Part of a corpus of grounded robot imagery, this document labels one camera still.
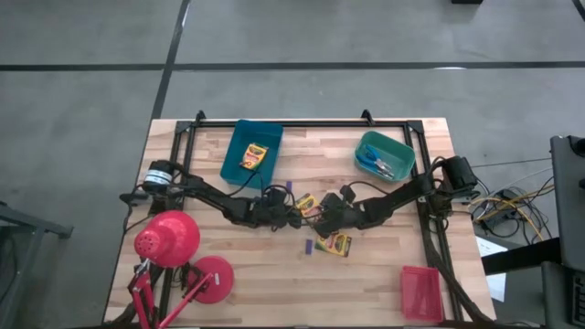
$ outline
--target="concrete floor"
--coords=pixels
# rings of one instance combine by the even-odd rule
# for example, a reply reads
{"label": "concrete floor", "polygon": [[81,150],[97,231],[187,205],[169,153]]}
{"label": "concrete floor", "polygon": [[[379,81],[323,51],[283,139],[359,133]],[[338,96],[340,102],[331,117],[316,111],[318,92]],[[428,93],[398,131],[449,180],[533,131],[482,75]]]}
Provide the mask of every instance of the concrete floor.
{"label": "concrete floor", "polygon": [[[180,4],[0,0],[0,65],[164,63]],[[176,62],[585,60],[583,30],[570,0],[193,0]],[[118,195],[135,179],[160,80],[0,72],[0,199],[75,226],[70,240],[46,239],[19,327],[100,322],[122,235]],[[584,81],[585,69],[175,72],[162,117],[441,116],[458,154],[488,165],[547,157],[552,135],[585,135]],[[550,166],[475,172],[498,188]],[[554,197],[537,205],[558,234]]]}

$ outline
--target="butcher block tabletop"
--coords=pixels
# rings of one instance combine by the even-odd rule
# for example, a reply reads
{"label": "butcher block tabletop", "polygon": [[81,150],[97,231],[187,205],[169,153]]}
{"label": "butcher block tabletop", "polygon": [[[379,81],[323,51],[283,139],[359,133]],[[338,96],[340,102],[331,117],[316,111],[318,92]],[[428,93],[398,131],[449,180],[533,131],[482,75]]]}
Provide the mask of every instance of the butcher block tabletop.
{"label": "butcher block tabletop", "polygon": [[[436,156],[454,156],[445,119],[417,120],[424,124],[431,161]],[[152,122],[138,182],[142,182],[152,161],[169,158],[175,126],[176,120]],[[404,132],[400,128],[284,128],[272,183],[286,185],[290,181],[296,197],[311,193],[319,200],[325,193],[337,192],[342,185],[355,180],[373,183],[387,191],[398,188],[403,183],[385,183],[354,165],[354,150],[367,131],[383,133],[404,143]],[[232,133],[233,128],[197,128],[192,153],[191,174],[203,177],[225,192],[236,189],[219,176]],[[416,134],[413,137],[417,165],[423,172]],[[183,141],[179,151],[180,163],[185,144]],[[352,188],[357,194],[356,200],[380,196],[369,186],[354,185]],[[242,196],[258,194],[257,190],[248,188],[241,193]],[[149,205],[136,207],[128,225],[144,218],[148,208]],[[287,226],[272,232],[271,228],[235,226],[219,211],[195,199],[188,199],[184,210],[196,221],[201,233],[201,243],[192,261],[209,255],[225,258],[233,266],[235,283],[229,297],[222,302],[190,303],[172,326],[411,324],[400,310],[399,275],[403,266],[427,265],[414,203],[397,210],[380,227],[344,229],[343,233],[352,237],[346,258],[319,250],[306,255],[305,241],[316,239],[316,233],[309,227]],[[449,221],[447,237],[455,276],[480,309],[495,318],[472,222],[463,213],[451,216]],[[138,225],[123,238],[104,321],[117,317],[132,302],[127,285],[133,276],[133,266],[139,263],[133,240],[145,225],[146,222]],[[156,304],[162,281],[161,278],[154,291]],[[450,319],[452,311],[447,291],[442,281],[443,308],[446,318]],[[182,295],[179,288],[172,289],[169,312],[178,305]]]}

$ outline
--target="black metal frame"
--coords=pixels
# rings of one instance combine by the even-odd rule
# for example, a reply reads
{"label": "black metal frame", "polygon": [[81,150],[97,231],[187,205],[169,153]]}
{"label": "black metal frame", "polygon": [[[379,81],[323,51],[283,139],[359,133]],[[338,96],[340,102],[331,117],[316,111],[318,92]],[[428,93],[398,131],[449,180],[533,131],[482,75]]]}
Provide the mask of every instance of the black metal frame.
{"label": "black metal frame", "polygon": [[[205,121],[206,115],[202,111],[197,114],[194,121],[179,121],[175,126],[175,137],[171,146],[170,160],[176,162],[178,159],[178,151],[181,144],[181,138],[184,133],[188,133],[186,141],[185,158],[183,166],[188,171],[191,165],[191,156],[193,154],[193,145],[195,144],[195,136],[197,128],[232,128],[235,127],[237,120],[229,121]],[[283,127],[393,127],[402,129],[404,132],[404,138],[406,145],[413,147],[412,134],[416,133],[419,140],[420,155],[422,157],[422,164],[424,171],[427,172],[431,168],[431,159],[429,156],[429,149],[427,146],[426,136],[424,133],[424,127],[420,120],[408,120],[408,121],[374,121],[372,115],[368,110],[364,110],[361,115],[361,119],[355,119],[354,121],[339,121],[334,119],[323,119],[323,120],[274,120],[271,123],[280,124]],[[416,161],[412,168],[411,175],[415,176],[419,173]],[[420,231],[423,235],[423,245],[425,249],[425,256],[429,266],[429,248],[434,248],[424,241],[431,241],[431,230],[430,230],[430,218],[429,218],[429,204],[427,200],[417,200],[417,209],[419,213]],[[447,243],[447,236],[443,227],[437,227],[437,237],[439,240],[439,252],[441,258],[446,264],[448,270],[453,274],[451,253],[449,251],[449,244]],[[172,270],[165,271],[165,278],[163,281],[163,288],[161,292],[161,298],[159,302],[159,318],[166,316],[168,308],[168,302],[171,293],[171,280],[173,276]],[[463,320],[463,312],[461,304],[456,294],[449,289],[450,301],[453,311],[453,318],[455,321]]]}
{"label": "black metal frame", "polygon": [[0,314],[2,315],[0,316],[0,328],[10,328],[19,310],[28,277],[45,233],[55,233],[60,239],[68,239],[71,236],[73,227],[64,227],[45,219],[29,216],[12,209],[4,203],[0,203],[0,221],[9,223],[8,226],[0,225],[0,232],[3,236],[15,233],[31,236],[30,241],[27,243],[27,250],[24,252],[25,257],[16,265],[15,280],[7,288],[9,291],[4,301],[5,308]]}

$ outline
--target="blue scissors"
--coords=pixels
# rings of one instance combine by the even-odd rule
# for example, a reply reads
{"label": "blue scissors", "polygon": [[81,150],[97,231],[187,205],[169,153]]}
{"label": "blue scissors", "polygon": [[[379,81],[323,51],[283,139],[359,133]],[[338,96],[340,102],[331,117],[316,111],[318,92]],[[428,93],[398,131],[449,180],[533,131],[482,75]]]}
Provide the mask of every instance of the blue scissors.
{"label": "blue scissors", "polygon": [[387,178],[394,177],[392,167],[380,159],[380,154],[370,145],[366,145],[366,155],[359,154],[357,161],[362,165],[370,167]]}

